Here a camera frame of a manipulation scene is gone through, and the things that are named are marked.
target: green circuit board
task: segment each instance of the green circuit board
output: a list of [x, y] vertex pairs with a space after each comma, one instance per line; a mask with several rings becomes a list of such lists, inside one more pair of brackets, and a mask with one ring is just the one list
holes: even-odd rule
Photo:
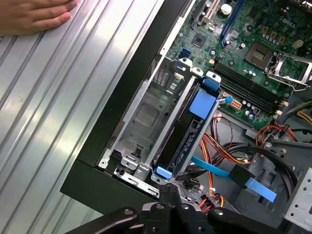
[[[206, 1], [210, 5], [213, 5], [213, 2], [212, 0]], [[311, 43], [311, 33], [309, 33], [311, 31], [309, 26], [311, 16], [292, 5], [287, 6], [286, 15], [281, 14], [282, 6], [279, 2], [244, 0], [243, 6], [226, 36], [229, 45], [223, 47], [220, 35], [230, 18], [225, 17], [220, 12], [221, 6], [225, 4], [224, 0], [219, 1], [208, 23], [196, 23], [194, 25], [194, 13], [201, 4], [201, 1], [198, 0], [167, 56], [171, 59], [177, 59], [181, 50], [186, 49], [191, 52], [189, 58], [193, 61], [193, 65], [201, 68], [204, 72], [207, 72], [213, 65], [213, 61], [218, 58], [222, 64], [243, 75], [246, 79], [252, 80], [281, 98], [288, 99], [293, 91], [292, 87], [269, 79], [264, 67], [256, 66], [246, 59], [249, 52], [259, 44], [271, 51], [272, 54], [281, 51], [298, 55], [300, 52], [309, 58], [309, 53], [302, 52], [300, 48], [295, 49], [293, 44], [298, 40], [302, 40], [305, 46], [307, 43]], [[227, 1], [227, 3], [232, 9], [235, 9], [236, 1]], [[293, 60], [287, 61], [285, 64], [287, 66], [283, 66], [281, 73], [290, 77], [300, 77], [306, 66], [304, 63]], [[235, 95], [233, 98], [239, 102], [243, 101]], [[245, 113], [251, 111], [250, 107], [243, 106], [240, 110], [230, 106], [222, 106], [221, 108], [227, 113], [247, 121], [257, 129], [268, 125], [276, 117], [261, 111], [258, 115], [254, 115], [253, 119], [249, 119]]]

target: black connector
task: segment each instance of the black connector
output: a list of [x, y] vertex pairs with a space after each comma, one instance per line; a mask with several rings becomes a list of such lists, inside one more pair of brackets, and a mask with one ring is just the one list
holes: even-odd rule
[[243, 189], [247, 189], [246, 182], [250, 178], [255, 178], [255, 175], [244, 168], [242, 165], [236, 164], [230, 171], [229, 178]]
[[284, 126], [283, 129], [282, 129], [282, 131], [280, 131], [278, 137], [279, 137], [279, 138], [282, 138], [282, 137], [285, 135], [285, 133], [287, 132], [287, 130], [289, 129], [289, 127], [290, 127], [289, 124], [285, 124], [285, 126]]

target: blue tab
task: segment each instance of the blue tab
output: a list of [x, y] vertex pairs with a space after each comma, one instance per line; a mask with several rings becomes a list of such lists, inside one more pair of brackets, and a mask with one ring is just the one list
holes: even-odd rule
[[207, 171], [209, 171], [209, 172], [211, 172], [211, 173], [213, 173], [213, 174], [215, 174], [217, 176], [220, 176], [220, 177], [223, 177], [223, 178], [226, 178], [226, 179], [230, 179], [229, 178], [229, 174], [230, 174], [229, 172], [224, 171], [224, 170], [222, 170], [220, 168], [217, 168], [217, 167], [215, 167], [215, 166], [213, 166], [213, 165], [211, 165], [211, 164], [209, 164], [209, 163], [207, 163], [207, 162], [205, 162], [205, 161], [203, 161], [203, 160], [201, 160], [201, 159], [199, 159], [197, 157], [193, 156], [191, 161], [193, 163], [195, 163], [197, 166], [199, 166], [199, 167], [201, 167], [203, 169], [206, 169]]
[[264, 185], [260, 184], [253, 178], [249, 178], [249, 180], [245, 184], [247, 188], [255, 191], [256, 193], [260, 194], [270, 202], [274, 202], [276, 198], [276, 193], [265, 187]]
[[211, 111], [216, 98], [207, 94], [204, 90], [199, 90], [196, 97], [194, 98], [191, 106], [190, 112], [202, 119], [206, 119], [209, 112]]
[[171, 172], [169, 172], [166, 169], [163, 169], [162, 167], [159, 167], [159, 166], [156, 168], [155, 172], [158, 175], [160, 175], [160, 176], [162, 176], [162, 177], [164, 177], [166, 179], [170, 179], [172, 177], [172, 173]]
[[219, 89], [219, 84], [210, 78], [205, 78], [202, 84], [214, 91]]
[[229, 104], [232, 101], [233, 101], [233, 98], [231, 96], [225, 98], [225, 104]]

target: metal bracket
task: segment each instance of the metal bracket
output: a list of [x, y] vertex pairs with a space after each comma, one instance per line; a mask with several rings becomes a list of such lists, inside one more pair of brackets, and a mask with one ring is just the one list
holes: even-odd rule
[[117, 168], [114, 172], [114, 174], [116, 176], [118, 176], [120, 179], [138, 187], [139, 189], [147, 192], [148, 194], [151, 194], [155, 197], [159, 197], [159, 190], [154, 188], [153, 186], [143, 182], [142, 180], [135, 178], [134, 176], [120, 170], [119, 168]]
[[285, 219], [312, 231], [312, 168], [301, 177], [285, 212]]
[[[276, 58], [277, 58], [278, 62], [273, 67], [271, 67], [269, 69], [269, 72], [268, 72], [269, 78], [274, 79], [280, 83], [286, 84], [288, 86], [291, 86], [295, 92], [304, 91], [310, 87], [309, 85], [307, 85], [307, 82], [312, 80], [312, 76], [311, 76], [312, 60], [302, 58], [302, 57], [298, 57], [298, 56], [294, 56], [291, 54], [282, 53], [282, 52], [279, 52], [276, 55]], [[305, 69], [305, 71], [302, 71], [302, 73], [304, 74], [302, 79], [291, 78], [289, 76], [282, 76], [281, 75], [281, 69], [282, 69], [283, 64], [287, 58], [291, 58], [292, 60], [294, 60], [296, 62], [303, 62], [303, 63], [306, 63], [308, 65], [308, 67]], [[297, 84], [303, 85], [304, 88], [303, 89], [296, 89], [295, 85], [297, 85]]]

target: orange wire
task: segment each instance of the orange wire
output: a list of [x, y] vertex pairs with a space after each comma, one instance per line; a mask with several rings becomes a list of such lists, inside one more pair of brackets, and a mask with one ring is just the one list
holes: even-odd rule
[[[255, 137], [255, 144], [256, 144], [256, 146], [258, 146], [258, 138], [259, 138], [259, 135], [260, 135], [260, 133], [263, 131], [263, 133], [262, 133], [262, 135], [261, 135], [261, 138], [262, 138], [262, 142], [265, 142], [265, 139], [264, 139], [264, 135], [265, 135], [265, 133], [269, 130], [269, 129], [272, 129], [272, 128], [274, 128], [274, 129], [278, 129], [278, 130], [283, 130], [283, 125], [278, 125], [278, 126], [274, 126], [274, 125], [267, 125], [267, 126], [264, 126], [263, 128], [261, 128], [260, 130], [259, 130], [259, 132], [257, 133], [257, 136]], [[286, 134], [292, 139], [292, 140], [295, 140], [295, 135], [294, 135], [294, 133], [290, 130], [290, 129], [288, 129], [287, 131], [286, 131]]]

